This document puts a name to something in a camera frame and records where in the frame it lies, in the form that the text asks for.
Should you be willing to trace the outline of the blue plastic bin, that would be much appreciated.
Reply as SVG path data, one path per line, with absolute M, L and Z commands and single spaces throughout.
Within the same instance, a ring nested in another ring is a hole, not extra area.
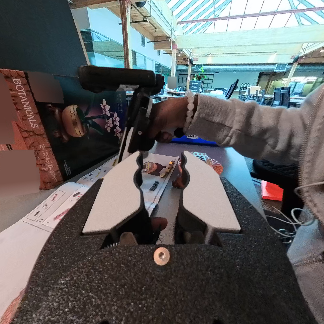
M 196 135 L 182 136 L 180 138 L 174 137 L 172 139 L 171 143 L 218 147 L 216 142 L 201 139 L 200 137 L 198 137 Z

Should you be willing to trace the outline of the black mesh chair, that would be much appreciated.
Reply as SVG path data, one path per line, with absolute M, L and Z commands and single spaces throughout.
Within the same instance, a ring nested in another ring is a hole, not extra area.
M 291 210 L 294 208 L 303 208 L 304 203 L 294 193 L 298 186 L 298 166 L 292 165 L 275 165 L 267 160 L 252 161 L 251 176 L 260 180 L 278 185 L 283 189 L 281 212 L 291 220 Z

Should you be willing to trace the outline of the white instruction booklet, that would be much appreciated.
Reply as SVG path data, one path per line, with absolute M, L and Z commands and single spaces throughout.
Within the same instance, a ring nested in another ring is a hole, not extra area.
M 1 323 L 144 323 L 153 244 L 143 156 L 63 185 L 1 233 Z

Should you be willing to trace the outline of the green potted plant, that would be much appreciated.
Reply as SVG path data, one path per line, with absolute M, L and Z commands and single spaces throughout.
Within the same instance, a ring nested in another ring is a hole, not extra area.
M 194 72 L 195 74 L 192 76 L 192 81 L 203 81 L 206 78 L 203 65 L 196 65 Z

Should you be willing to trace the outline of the black panel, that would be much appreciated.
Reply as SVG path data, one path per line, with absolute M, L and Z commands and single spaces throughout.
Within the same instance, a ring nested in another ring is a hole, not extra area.
M 77 76 L 88 65 L 68 1 L 1 0 L 0 67 Z

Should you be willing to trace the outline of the person's right hand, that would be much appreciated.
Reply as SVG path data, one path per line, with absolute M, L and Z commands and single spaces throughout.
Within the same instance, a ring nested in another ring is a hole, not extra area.
M 159 143 L 170 143 L 173 135 L 168 130 L 184 127 L 187 106 L 187 97 L 170 98 L 153 104 L 148 137 Z

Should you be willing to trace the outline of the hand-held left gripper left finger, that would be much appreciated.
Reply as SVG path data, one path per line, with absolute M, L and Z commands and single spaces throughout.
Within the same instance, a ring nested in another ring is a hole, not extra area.
M 112 233 L 132 218 L 145 222 L 142 184 L 143 155 L 137 151 L 115 165 L 103 178 L 83 234 Z

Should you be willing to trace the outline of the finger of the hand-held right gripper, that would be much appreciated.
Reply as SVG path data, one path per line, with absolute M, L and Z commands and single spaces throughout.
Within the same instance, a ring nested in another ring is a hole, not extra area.
M 121 163 L 124 159 L 126 159 L 132 154 L 128 150 L 132 139 L 133 130 L 133 127 L 125 127 L 123 138 L 119 148 L 118 163 Z

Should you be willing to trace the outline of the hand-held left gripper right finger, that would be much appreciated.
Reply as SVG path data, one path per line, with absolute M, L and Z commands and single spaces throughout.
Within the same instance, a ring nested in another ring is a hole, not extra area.
M 181 154 L 179 170 L 175 243 L 217 244 L 219 233 L 239 234 L 241 225 L 218 173 L 189 151 Z

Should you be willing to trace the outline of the brick pot model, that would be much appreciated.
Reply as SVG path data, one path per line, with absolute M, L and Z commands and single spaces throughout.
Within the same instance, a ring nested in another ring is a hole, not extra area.
M 210 158 L 206 153 L 202 152 L 191 152 L 193 156 L 203 161 L 205 164 L 209 165 L 213 170 L 220 175 L 223 172 L 223 166 L 215 159 Z M 182 161 L 181 158 L 178 160 L 179 174 L 176 179 L 172 181 L 172 186 L 174 188 L 184 188 L 183 177 L 182 177 Z

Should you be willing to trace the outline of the black flower print box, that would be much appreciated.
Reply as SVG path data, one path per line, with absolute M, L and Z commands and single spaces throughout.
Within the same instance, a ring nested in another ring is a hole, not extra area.
M 115 155 L 124 132 L 125 92 L 84 90 L 76 76 L 1 68 L 16 117 L 2 152 L 31 150 L 40 190 L 52 189 Z

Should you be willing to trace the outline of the row of black office chairs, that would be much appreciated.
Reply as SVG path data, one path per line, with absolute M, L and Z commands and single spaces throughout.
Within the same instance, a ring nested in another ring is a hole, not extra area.
M 286 81 L 286 78 L 272 81 L 269 93 L 261 86 L 243 83 L 236 87 L 234 92 L 237 92 L 237 98 L 242 101 L 255 101 L 264 106 L 289 108 L 300 106 L 317 85 L 316 77 L 293 77 L 289 85 L 285 87 Z

